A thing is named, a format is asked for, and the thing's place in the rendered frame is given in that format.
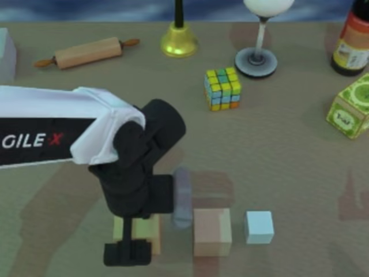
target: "bottle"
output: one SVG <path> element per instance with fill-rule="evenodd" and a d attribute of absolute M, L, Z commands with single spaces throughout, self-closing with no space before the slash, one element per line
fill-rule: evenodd
<path fill-rule="evenodd" d="M 339 74 L 355 76 L 369 62 L 369 0 L 355 0 L 331 59 Z"/>

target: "bell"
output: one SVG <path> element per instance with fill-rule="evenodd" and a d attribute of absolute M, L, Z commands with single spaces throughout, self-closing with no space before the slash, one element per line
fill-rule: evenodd
<path fill-rule="evenodd" d="M 169 57 L 188 57 L 193 55 L 197 48 L 197 39 L 186 23 L 181 28 L 171 23 L 167 33 L 161 39 L 161 50 Z"/>

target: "gray round base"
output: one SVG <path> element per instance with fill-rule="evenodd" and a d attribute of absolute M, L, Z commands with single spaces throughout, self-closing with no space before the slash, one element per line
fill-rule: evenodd
<path fill-rule="evenodd" d="M 272 75 L 278 65 L 276 56 L 271 51 L 262 49 L 263 61 L 253 63 L 250 60 L 254 53 L 255 48 L 245 48 L 239 51 L 235 58 L 236 68 L 244 75 L 253 78 L 263 78 Z"/>

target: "rolling pin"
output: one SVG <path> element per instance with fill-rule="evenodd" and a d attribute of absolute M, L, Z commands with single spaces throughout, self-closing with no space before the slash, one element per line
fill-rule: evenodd
<path fill-rule="evenodd" d="M 121 56 L 125 46 L 135 46 L 139 39 L 121 42 L 118 38 L 109 38 L 97 42 L 86 43 L 55 52 L 51 59 L 44 59 L 34 64 L 36 68 L 57 65 L 60 69 L 72 68 L 85 63 Z"/>

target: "wooden table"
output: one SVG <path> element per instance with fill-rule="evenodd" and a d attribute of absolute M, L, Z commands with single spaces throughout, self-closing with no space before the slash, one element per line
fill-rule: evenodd
<path fill-rule="evenodd" d="M 232 66 L 238 49 L 254 44 L 256 24 L 193 23 L 201 49 L 188 59 L 160 52 L 167 23 L 2 26 L 19 52 L 15 85 L 100 87 L 138 106 L 153 98 L 174 105 L 188 132 L 156 171 L 182 164 L 192 171 L 195 194 L 225 195 L 202 204 L 232 205 L 234 245 L 228 258 L 193 260 L 191 230 L 174 230 L 166 216 L 162 254 L 150 266 L 107 268 L 102 253 L 112 215 L 86 168 L 9 169 L 0 171 L 0 276 L 368 276 L 368 136 L 350 141 L 325 122 L 333 96 L 354 81 L 328 63 L 340 24 L 270 24 L 265 47 L 277 55 L 277 72 L 242 78 L 241 107 L 215 113 L 204 99 L 204 73 Z M 63 72 L 32 67 L 57 49 L 110 36 L 142 44 L 123 58 Z M 244 212 L 255 209 L 273 212 L 270 245 L 245 244 Z"/>

